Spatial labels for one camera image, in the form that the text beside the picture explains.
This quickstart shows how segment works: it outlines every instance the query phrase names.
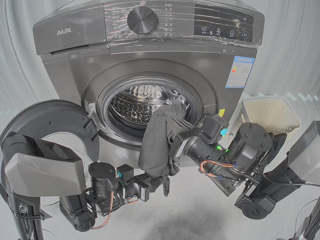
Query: door hinge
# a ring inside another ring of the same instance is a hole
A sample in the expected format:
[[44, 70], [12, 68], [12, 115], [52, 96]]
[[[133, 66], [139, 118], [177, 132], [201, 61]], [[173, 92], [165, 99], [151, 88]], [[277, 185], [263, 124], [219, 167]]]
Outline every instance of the door hinge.
[[97, 131], [100, 129], [104, 129], [104, 125], [101, 123], [99, 120], [99, 117], [97, 115], [96, 111], [96, 104], [95, 103], [89, 103], [89, 114], [87, 115], [88, 118], [91, 118], [92, 121], [94, 122], [94, 125], [96, 126]]

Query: gray cloth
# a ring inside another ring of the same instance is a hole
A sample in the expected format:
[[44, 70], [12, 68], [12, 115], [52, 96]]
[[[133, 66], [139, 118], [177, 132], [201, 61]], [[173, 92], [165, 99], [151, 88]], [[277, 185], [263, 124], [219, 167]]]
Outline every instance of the gray cloth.
[[159, 107], [152, 115], [142, 140], [138, 165], [152, 178], [162, 177], [163, 194], [166, 197], [170, 185], [168, 176], [174, 176], [179, 171], [168, 154], [168, 145], [174, 133], [167, 119], [181, 121], [185, 116], [186, 109], [181, 104]]

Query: gray floor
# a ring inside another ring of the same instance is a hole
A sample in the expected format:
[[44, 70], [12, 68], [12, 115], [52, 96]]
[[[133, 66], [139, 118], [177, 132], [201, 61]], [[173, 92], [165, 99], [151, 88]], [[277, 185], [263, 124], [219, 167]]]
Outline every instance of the gray floor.
[[[287, 99], [296, 110], [301, 129], [285, 144], [278, 157], [267, 167], [272, 170], [285, 156], [286, 151], [298, 139], [315, 118], [320, 118], [320, 102], [314, 98], [298, 96]], [[240, 107], [235, 111], [235, 120]], [[196, 240], [240, 239], [274, 240], [288, 239], [294, 233], [299, 210], [308, 201], [318, 198], [320, 188], [302, 186], [289, 197], [277, 203], [274, 211], [263, 220], [250, 220], [234, 202], [242, 191], [240, 186], [230, 197], [224, 194], [197, 167], [182, 168], [171, 177], [170, 194], [164, 197], [162, 189], [151, 194], [151, 200], [122, 207], [112, 213], [109, 223], [100, 230], [86, 233], [75, 231], [66, 220], [48, 219], [42, 223], [57, 239], [132, 239], [132, 240]], [[297, 226], [308, 216], [315, 202], [302, 210]], [[17, 240], [18, 235], [6, 204], [0, 201], [0, 238]], [[44, 232], [46, 240], [54, 237]]]

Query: control panel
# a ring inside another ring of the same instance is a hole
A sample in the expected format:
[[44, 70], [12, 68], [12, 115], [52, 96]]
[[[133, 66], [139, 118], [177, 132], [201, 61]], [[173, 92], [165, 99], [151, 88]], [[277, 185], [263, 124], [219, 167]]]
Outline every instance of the control panel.
[[254, 18], [229, 8], [196, 4], [194, 35], [252, 42]]
[[254, 38], [256, 18], [250, 11], [232, 6], [186, 0], [127, 0], [105, 3], [104, 11], [106, 40], [111, 45], [137, 38], [223, 38], [226, 43], [238, 44], [258, 44], [262, 39], [262, 32]]

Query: laundry basket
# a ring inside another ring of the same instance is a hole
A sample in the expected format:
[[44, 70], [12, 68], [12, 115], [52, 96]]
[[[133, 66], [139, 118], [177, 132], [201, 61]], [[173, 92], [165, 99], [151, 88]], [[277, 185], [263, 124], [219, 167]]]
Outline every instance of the laundry basket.
[[300, 121], [289, 102], [280, 96], [256, 96], [245, 98], [242, 109], [231, 130], [236, 134], [244, 122], [257, 123], [267, 132], [286, 133], [287, 139], [299, 129]]

